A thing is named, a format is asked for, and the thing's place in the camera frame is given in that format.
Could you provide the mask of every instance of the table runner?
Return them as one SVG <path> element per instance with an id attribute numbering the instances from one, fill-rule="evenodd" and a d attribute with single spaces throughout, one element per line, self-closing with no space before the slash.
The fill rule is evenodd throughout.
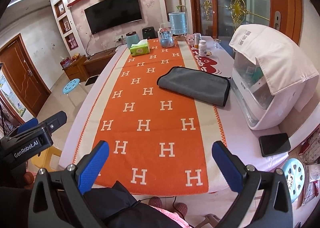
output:
<path id="1" fill-rule="evenodd" d="M 73 163 L 100 141 L 110 154 L 96 184 L 119 180 L 133 194 L 184 195 L 212 192 L 225 180 L 211 156 L 225 143 L 215 106 L 160 89 L 159 76 L 173 66 L 199 68 L 186 42 L 164 49 L 149 40 L 150 53 L 126 49 L 106 79 L 82 130 Z"/>

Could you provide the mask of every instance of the pink wallpaper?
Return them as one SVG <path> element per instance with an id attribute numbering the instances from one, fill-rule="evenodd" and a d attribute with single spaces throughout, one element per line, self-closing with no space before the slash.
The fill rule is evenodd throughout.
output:
<path id="1" fill-rule="evenodd" d="M 70 8 L 76 29 L 79 32 L 84 48 L 87 47 L 91 34 L 84 9 L 99 1 L 101 0 L 81 0 Z M 142 39 L 141 30 L 143 28 L 153 26 L 155 30 L 158 31 L 160 23 L 162 23 L 159 0 L 139 0 L 139 2 L 142 20 L 122 24 L 92 35 L 92 39 L 88 46 L 88 53 L 90 55 L 114 47 L 115 42 L 113 41 L 113 36 L 125 35 L 128 32 L 136 31 L 140 39 Z"/>

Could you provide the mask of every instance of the lampshade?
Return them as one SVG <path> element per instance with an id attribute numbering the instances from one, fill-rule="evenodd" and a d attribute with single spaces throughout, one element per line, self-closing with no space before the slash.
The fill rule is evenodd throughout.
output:
<path id="1" fill-rule="evenodd" d="M 169 20 L 173 34 L 182 35 L 187 33 L 187 20 L 185 12 L 171 12 L 169 13 Z"/>

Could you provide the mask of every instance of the tv screen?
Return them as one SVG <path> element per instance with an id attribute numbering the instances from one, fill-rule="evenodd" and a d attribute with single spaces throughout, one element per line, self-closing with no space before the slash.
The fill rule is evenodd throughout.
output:
<path id="1" fill-rule="evenodd" d="M 92 34 L 141 20 L 138 0 L 104 0 L 84 10 Z"/>

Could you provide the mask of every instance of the orange zigzag stitching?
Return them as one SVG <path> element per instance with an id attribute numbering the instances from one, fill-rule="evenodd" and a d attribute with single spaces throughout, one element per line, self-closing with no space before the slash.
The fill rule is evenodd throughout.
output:
<path id="1" fill-rule="evenodd" d="M 100 95 L 101 95 L 101 93 L 102 93 L 102 91 L 103 91 L 103 89 L 104 89 L 104 87 L 105 87 L 105 85 L 106 85 L 107 81 L 109 80 L 110 75 L 112 74 L 113 70 L 115 69 L 116 65 L 117 65 L 117 64 L 118 64 L 118 62 L 119 62 L 119 59 L 122 57 L 122 55 L 123 55 L 123 53 L 124 53 L 125 51 L 126 51 L 126 49 L 122 52 L 121 56 L 118 58 L 117 62 L 115 63 L 115 65 L 114 65 L 113 69 L 111 70 L 111 72 L 110 72 L 110 74 L 109 74 L 109 76 L 108 76 L 107 80 L 106 80 L 106 81 L 105 81 L 105 83 L 103 84 L 103 87 L 101 88 L 100 93 L 98 94 L 98 97 L 96 98 L 96 100 L 95 100 L 95 102 L 94 102 L 94 104 L 93 104 L 93 106 L 92 106 L 92 108 L 91 108 L 91 110 L 90 110 L 90 113 L 89 113 L 89 115 L 88 115 L 88 117 L 87 117 L 87 120 L 85 121 L 84 127 L 83 127 L 83 129 L 82 129 L 82 132 L 81 132 L 81 135 L 80 135 L 80 138 L 79 138 L 79 141 L 78 141 L 77 147 L 76 147 L 75 155 L 74 155 L 74 157 L 73 157 L 72 164 L 75 164 L 75 163 L 76 163 L 76 157 L 77 157 L 77 154 L 78 154 L 78 150 L 79 150 L 79 147 L 80 147 L 80 143 L 81 143 L 81 141 L 82 141 L 82 136 L 83 136 L 83 133 L 84 133 L 84 129 L 87 127 L 87 124 L 88 124 L 89 118 L 90 118 L 91 113 L 92 113 L 92 111 L 93 111 L 93 108 L 95 107 L 95 105 L 96 105 L 96 103 L 97 103 L 98 98 L 100 97 Z"/>
<path id="2" fill-rule="evenodd" d="M 190 51 L 191 51 L 191 56 L 193 57 L 193 60 L 195 61 L 196 65 L 197 65 L 197 67 L 198 67 L 198 70 L 201 70 L 200 67 L 199 67 L 199 65 L 198 65 L 198 63 L 197 63 L 197 61 L 196 61 L 195 56 L 194 56 L 193 53 L 192 53 L 191 47 L 189 47 L 189 49 L 190 49 Z M 216 115 L 216 118 L 217 118 L 217 121 L 218 121 L 219 130 L 220 130 L 220 134 L 221 134 L 221 138 L 222 138 L 222 143 L 223 143 L 226 147 L 228 147 L 228 146 L 227 146 L 226 137 L 225 137 L 225 135 L 224 135 L 223 127 L 222 127 L 222 124 L 221 124 L 221 120 L 220 120 L 220 117 L 219 117 L 218 110 L 217 110 L 216 106 L 213 105 L 212 107 L 213 107 L 214 114 Z"/>

